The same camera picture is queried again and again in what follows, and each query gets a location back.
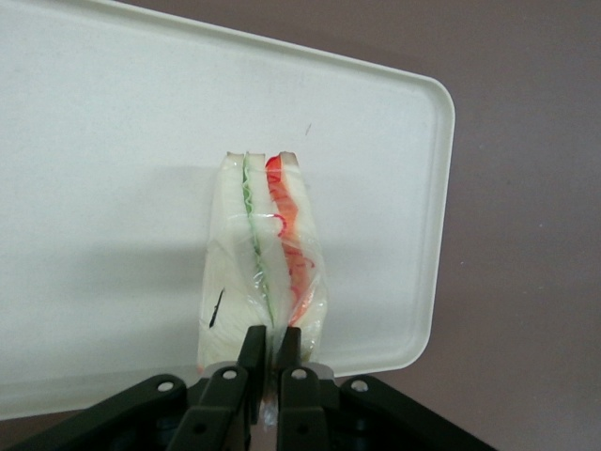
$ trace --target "screw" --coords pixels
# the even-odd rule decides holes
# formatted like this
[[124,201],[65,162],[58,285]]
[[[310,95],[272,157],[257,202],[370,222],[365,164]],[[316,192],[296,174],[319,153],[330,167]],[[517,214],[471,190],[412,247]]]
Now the screw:
[[292,371],[292,379],[296,379],[297,381],[301,381],[303,379],[307,379],[307,372],[302,368],[297,368]]
[[369,390],[369,385],[367,385],[367,382],[362,381],[361,379],[357,379],[356,381],[353,381],[353,383],[350,384],[350,388],[352,388],[356,392],[363,393]]
[[164,393],[164,392],[168,392],[173,387],[174,387],[174,384],[171,381],[165,381],[165,382],[160,383],[157,386],[157,390],[159,390],[160,392]]
[[237,375],[238,375],[238,373],[235,370],[228,369],[227,371],[224,372],[223,378],[227,379],[228,381],[231,381],[232,379],[235,379]]

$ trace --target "white tray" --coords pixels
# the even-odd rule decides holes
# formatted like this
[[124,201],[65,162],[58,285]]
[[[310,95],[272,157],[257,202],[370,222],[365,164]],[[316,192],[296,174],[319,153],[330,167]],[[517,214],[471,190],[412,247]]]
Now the white tray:
[[455,113],[392,70],[120,4],[0,0],[0,415],[192,382],[224,154],[297,153],[331,302],[320,361],[430,333]]

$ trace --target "red filling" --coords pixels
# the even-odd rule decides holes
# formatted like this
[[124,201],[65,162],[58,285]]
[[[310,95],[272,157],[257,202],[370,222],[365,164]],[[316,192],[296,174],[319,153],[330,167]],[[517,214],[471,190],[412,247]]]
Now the red filling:
[[288,324],[294,326],[309,306],[310,277],[307,266],[314,268],[315,263],[302,254],[301,242],[296,231],[296,219],[299,209],[283,181],[282,159],[279,155],[270,158],[265,167],[267,169],[267,183],[270,188],[271,199],[280,211],[280,214],[275,216],[282,221],[282,230],[278,234],[278,237],[282,239],[285,262],[290,274],[290,290],[294,295],[292,318]]

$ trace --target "wrapped sandwich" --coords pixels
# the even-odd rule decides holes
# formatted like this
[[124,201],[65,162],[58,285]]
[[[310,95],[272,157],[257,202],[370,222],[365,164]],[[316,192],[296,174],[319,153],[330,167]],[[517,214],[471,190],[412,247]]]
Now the wrapped sandwich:
[[237,359],[250,326],[279,349],[302,329],[302,359],[315,359],[327,292],[323,258],[297,158],[228,153],[213,197],[200,311],[199,368]]

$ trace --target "gray table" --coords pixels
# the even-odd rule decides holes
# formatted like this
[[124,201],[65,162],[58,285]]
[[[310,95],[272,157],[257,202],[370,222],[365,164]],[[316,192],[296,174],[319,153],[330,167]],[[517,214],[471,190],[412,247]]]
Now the gray table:
[[[601,447],[601,2],[128,3],[442,81],[457,121],[432,335],[378,377],[499,449]],[[0,446],[64,416],[0,423]]]

